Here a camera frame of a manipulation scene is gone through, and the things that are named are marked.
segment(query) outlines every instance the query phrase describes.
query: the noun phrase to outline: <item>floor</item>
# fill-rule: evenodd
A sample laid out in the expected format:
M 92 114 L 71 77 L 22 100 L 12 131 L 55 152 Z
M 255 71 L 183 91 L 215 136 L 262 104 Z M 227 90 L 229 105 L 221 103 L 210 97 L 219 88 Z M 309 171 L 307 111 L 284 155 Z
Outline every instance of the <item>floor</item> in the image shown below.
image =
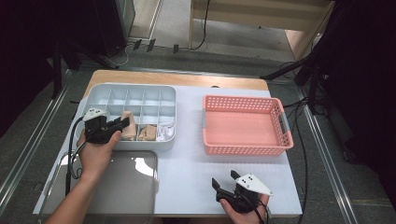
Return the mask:
M 151 39 L 155 22 L 162 8 L 162 0 L 135 0 L 134 1 L 134 25 L 130 36 L 135 38 Z
M 206 73 L 211 76 L 249 78 L 271 74 L 277 71 L 283 63 L 293 61 L 283 31 L 222 22 L 207 24 L 208 38 L 202 50 L 181 50 L 174 54 L 172 52 L 174 44 L 179 44 L 181 47 L 187 46 L 185 34 L 188 32 L 186 22 L 183 23 L 182 19 L 176 18 L 178 14 L 185 17 L 185 10 L 178 10 L 177 12 L 180 13 L 171 11 L 175 9 L 176 2 L 179 1 L 163 0 L 161 4 L 151 34 L 151 38 L 156 39 L 157 46 L 152 52 L 147 52 L 146 46 L 136 50 L 128 48 L 126 54 L 121 52 L 110 60 L 115 63 L 124 63 L 128 59 L 120 67 L 121 70 L 182 71 Z M 195 23 L 195 27 L 202 24 L 201 21 L 195 21 Z M 232 29 L 240 32 L 237 32 L 238 35 L 227 34 Z M 249 36 L 242 35 L 247 31 L 252 34 L 252 30 L 257 33 Z M 138 38 L 132 36 L 131 42 Z M 228 42 L 230 45 L 219 44 L 219 42 L 224 43 L 220 41 L 222 38 L 231 39 Z M 249 43 L 258 41 L 262 47 L 255 49 L 253 46 L 246 45 L 237 48 L 237 45 L 233 44 L 237 42 L 237 39 L 244 38 L 254 39 Z M 196 40 L 195 43 L 200 41 L 199 29 L 195 31 L 194 40 Z M 78 105 L 74 102 L 81 99 L 92 72 L 101 68 L 83 56 L 81 60 L 82 66 L 79 71 L 66 72 L 64 70 L 64 92 L 57 100 L 51 101 L 52 86 L 48 85 L 0 139 L 1 182 L 5 183 L 10 173 L 16 174 L 15 170 L 21 175 L 20 179 L 13 182 L 17 183 L 17 186 L 11 188 L 14 193 L 12 197 L 7 198 L 7 206 L 0 209 L 1 224 L 37 223 L 37 217 L 32 215 L 32 211 L 71 124 L 71 118 L 77 109 Z M 279 98 L 283 105 L 293 104 L 305 95 L 306 86 L 303 88 L 295 86 L 292 81 L 293 76 L 293 73 L 289 73 L 274 81 L 268 81 L 272 96 Z M 294 115 L 292 114 L 294 108 L 288 108 L 287 114 Z M 47 115 L 47 111 L 51 109 L 56 113 L 43 116 Z M 340 143 L 336 139 L 330 121 L 324 116 L 313 117 L 307 110 L 301 110 L 301 115 L 298 116 L 299 114 L 297 118 L 290 116 L 289 119 L 290 126 L 295 127 L 293 132 L 295 147 L 288 151 L 288 157 L 302 205 L 304 196 L 307 196 L 302 223 L 396 223 L 396 213 L 379 184 L 376 174 L 363 164 L 350 164 L 344 160 Z M 295 120 L 298 120 L 299 132 L 297 132 Z M 41 124 L 42 133 L 35 131 L 37 124 Z M 37 141 L 32 143 L 31 136 Z M 27 164 L 24 167 L 14 167 L 14 164 L 18 164 L 20 155 L 27 159 Z M 346 208 L 348 204 L 340 202 L 350 202 L 350 208 Z M 298 217 L 277 217 L 273 218 L 270 223 L 298 223 L 298 219 Z M 207 223 L 207 221 L 195 219 L 191 223 Z

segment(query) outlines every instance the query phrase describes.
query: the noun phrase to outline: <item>tray compartment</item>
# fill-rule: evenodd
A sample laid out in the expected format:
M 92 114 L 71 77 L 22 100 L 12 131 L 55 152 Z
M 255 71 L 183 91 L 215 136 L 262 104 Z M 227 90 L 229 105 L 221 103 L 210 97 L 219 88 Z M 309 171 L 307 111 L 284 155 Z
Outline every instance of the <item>tray compartment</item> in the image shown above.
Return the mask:
M 108 98 L 110 97 L 110 88 L 102 88 L 100 91 L 92 90 L 92 96 L 90 98 L 90 105 L 107 105 Z
M 124 111 L 131 111 L 134 114 L 134 122 L 139 123 L 140 115 L 142 113 L 142 106 L 141 105 L 126 105 L 123 108 Z
M 111 90 L 108 97 L 109 105 L 125 105 L 125 99 L 128 91 L 124 89 Z
M 145 91 L 143 95 L 143 105 L 160 105 L 160 91 Z
M 293 146 L 276 98 L 206 95 L 203 132 L 207 154 L 275 156 Z
M 157 124 L 159 107 L 156 105 L 144 105 L 142 106 L 142 114 L 140 116 L 139 123 L 142 124 Z
M 175 122 L 176 108 L 174 106 L 161 106 L 158 123 Z
M 161 106 L 176 106 L 176 96 L 174 92 L 162 90 L 161 91 Z
M 126 105 L 142 105 L 143 104 L 144 90 L 136 88 L 133 90 L 128 90 L 125 104 Z
M 148 125 L 157 127 L 156 123 L 155 124 L 154 123 L 151 123 L 151 124 L 136 124 L 136 126 L 137 126 L 136 141 L 139 141 L 139 142 L 155 142 L 155 141 L 139 140 L 139 134 L 142 132 L 143 129 L 147 128 Z
M 122 111 L 124 109 L 124 105 L 108 105 L 107 112 L 107 121 L 117 119 L 121 116 Z

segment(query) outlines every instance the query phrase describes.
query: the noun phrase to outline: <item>wrist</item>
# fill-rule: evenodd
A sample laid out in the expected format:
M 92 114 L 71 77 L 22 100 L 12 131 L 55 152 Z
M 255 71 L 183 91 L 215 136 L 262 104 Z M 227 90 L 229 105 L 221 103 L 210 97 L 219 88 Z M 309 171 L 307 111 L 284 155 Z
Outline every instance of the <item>wrist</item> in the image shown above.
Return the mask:
M 84 174 L 84 172 L 82 172 L 79 182 L 95 187 L 99 182 L 100 178 L 101 175 L 99 174 L 91 174 L 91 173 Z

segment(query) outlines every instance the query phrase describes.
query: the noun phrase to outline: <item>gray plastic tray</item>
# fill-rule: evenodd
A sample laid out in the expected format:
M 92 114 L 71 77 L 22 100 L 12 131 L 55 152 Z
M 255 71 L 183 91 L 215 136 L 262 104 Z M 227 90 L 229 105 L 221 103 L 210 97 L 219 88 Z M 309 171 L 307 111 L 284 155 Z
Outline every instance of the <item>gray plastic tray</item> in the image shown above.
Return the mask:
M 73 168 L 81 167 L 79 158 Z M 67 154 L 58 161 L 55 175 L 48 188 L 40 211 L 45 219 L 64 199 Z M 77 184 L 72 178 L 71 189 Z M 116 217 L 140 217 L 150 219 L 154 211 L 158 190 L 157 156 L 152 151 L 115 151 L 105 174 L 93 196 L 88 215 L 103 218 L 106 214 Z
M 135 85 L 104 83 L 91 88 L 82 117 L 90 108 L 103 109 L 107 112 L 107 121 L 121 116 L 122 111 L 132 111 L 136 123 L 137 136 L 148 125 L 174 123 L 174 135 L 166 141 L 120 141 L 116 150 L 166 150 L 173 146 L 176 135 L 177 93 L 173 87 L 158 85 Z M 81 122 L 75 133 L 79 138 L 84 123 Z

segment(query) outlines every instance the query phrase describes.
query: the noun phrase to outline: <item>cable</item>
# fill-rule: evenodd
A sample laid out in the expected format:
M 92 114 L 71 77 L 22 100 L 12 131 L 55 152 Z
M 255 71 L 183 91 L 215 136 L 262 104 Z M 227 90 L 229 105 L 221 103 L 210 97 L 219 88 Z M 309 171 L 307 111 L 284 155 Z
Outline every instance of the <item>cable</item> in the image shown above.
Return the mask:
M 302 148 L 303 148 L 303 154 L 304 154 L 305 186 L 304 186 L 304 198 L 303 198 L 303 208 L 302 208 L 303 213 L 299 217 L 299 220 L 297 222 L 298 224 L 300 224 L 302 222 L 302 220 L 303 220 L 304 211 L 305 211 L 305 207 L 306 207 L 307 194 L 308 194 L 308 185 L 309 185 L 309 182 L 308 182 L 308 161 L 307 161 L 307 157 L 306 157 L 306 148 L 305 148 L 305 144 L 304 144 L 304 141 L 303 141 L 303 137 L 302 137 L 301 132 L 300 132 L 300 127 L 298 125 L 298 118 L 303 113 L 304 106 L 306 106 L 306 104 L 307 104 L 306 99 L 307 99 L 307 97 L 305 97 L 301 101 L 299 101 L 298 104 L 297 104 L 297 107 L 295 109 L 293 109 L 293 111 L 290 113 L 290 114 L 294 113 L 294 122 L 293 122 L 293 128 L 291 129 L 291 131 L 293 132 L 294 125 L 295 125 L 295 127 L 297 128 L 297 134 L 299 136 L 299 139 L 300 139 L 300 142 L 301 142 L 301 145 L 302 145 Z M 303 109 L 298 114 L 298 111 L 299 111 L 301 106 L 303 106 Z
M 203 20 L 201 20 L 200 21 L 200 23 L 201 23 L 201 29 L 202 29 L 202 31 L 203 32 L 205 32 L 205 24 L 204 24 L 204 22 L 203 22 Z M 204 50 L 202 50 L 202 51 L 206 51 L 207 50 L 207 48 L 209 48 L 209 45 L 207 44 L 207 42 L 205 42 L 205 49 Z
M 75 153 L 73 154 L 73 156 L 72 156 L 72 160 L 71 160 L 71 165 L 70 165 L 70 173 L 71 173 L 71 175 L 72 175 L 72 177 L 74 178 L 74 179 L 79 179 L 80 177 L 81 177 L 81 172 L 82 172 L 82 169 L 81 168 L 78 168 L 77 169 L 77 173 L 75 174 L 74 173 L 74 169 L 73 169 L 73 164 L 74 164 L 74 161 L 76 160 L 76 156 L 77 156 L 77 154 L 84 148 L 84 146 L 85 146 L 85 144 L 87 143 L 87 141 L 88 140 L 86 140 L 85 142 L 83 142 L 76 150 L 75 150 Z
M 291 104 L 291 105 L 284 105 L 283 108 L 287 108 L 287 107 L 290 107 L 290 106 L 293 106 L 293 105 L 297 105 L 297 104 L 299 104 L 300 102 L 307 101 L 307 99 L 308 99 L 308 97 L 305 97 L 305 98 L 303 98 L 302 100 L 297 101 L 296 103 L 293 103 L 293 104 Z
M 170 49 L 170 50 L 173 50 L 173 48 L 166 47 L 166 46 L 154 46 L 153 48 L 154 49 Z M 179 48 L 178 50 L 179 51 L 195 51 L 196 49 Z
M 70 192 L 70 184 L 71 184 L 71 177 L 72 177 L 72 147 L 73 147 L 73 137 L 76 132 L 77 125 L 80 121 L 82 121 L 83 117 L 80 117 L 76 120 L 73 125 L 72 132 L 70 133 L 69 139 L 69 150 L 67 151 L 67 173 L 66 173 L 66 188 L 65 188 L 65 195 Z
M 191 50 L 198 50 L 205 42 L 205 39 L 206 39 L 206 21 L 207 21 L 207 12 L 209 11 L 209 4 L 210 4 L 210 0 L 207 0 L 205 22 L 204 22 L 204 38 L 202 39 L 202 42 L 201 42 L 201 44 L 198 47 L 193 48 Z
M 260 200 L 260 204 L 265 208 L 265 212 L 266 212 L 266 214 L 267 214 L 267 216 L 266 216 L 266 224 L 269 224 L 270 223 L 270 218 L 269 218 L 269 216 L 270 216 L 270 209 L 268 208 L 268 206 L 267 205 L 265 205 L 261 200 Z
M 129 61 L 129 55 L 128 55 L 128 52 L 127 52 L 126 50 L 127 50 L 129 47 L 131 47 L 131 46 L 134 46 L 134 45 L 127 45 L 127 46 L 125 47 L 125 49 L 124 49 L 124 54 L 126 55 L 126 61 L 125 61 L 124 63 L 114 63 L 114 62 L 112 62 L 110 59 L 108 59 L 107 56 L 106 56 L 106 59 L 107 59 L 110 63 L 112 63 L 112 64 L 114 64 L 114 65 L 116 65 L 116 66 L 123 66 L 123 65 L 127 64 L 128 61 Z
M 262 216 L 260 215 L 259 211 L 257 211 L 257 208 L 253 205 L 253 203 L 247 198 L 247 196 L 241 194 L 238 192 L 238 195 L 241 196 L 245 201 L 247 201 L 248 204 L 253 208 L 253 211 L 256 213 L 257 217 L 259 218 L 260 224 L 265 224 L 264 220 L 262 220 Z
M 278 70 L 281 70 L 282 67 L 283 67 L 283 65 L 288 64 L 288 63 L 295 63 L 295 62 L 286 62 L 286 63 L 282 63 L 282 64 L 279 66 L 279 69 L 278 69 Z M 291 77 L 287 77 L 286 74 L 283 74 L 282 76 L 285 77 L 285 78 L 288 78 L 288 79 L 291 78 Z

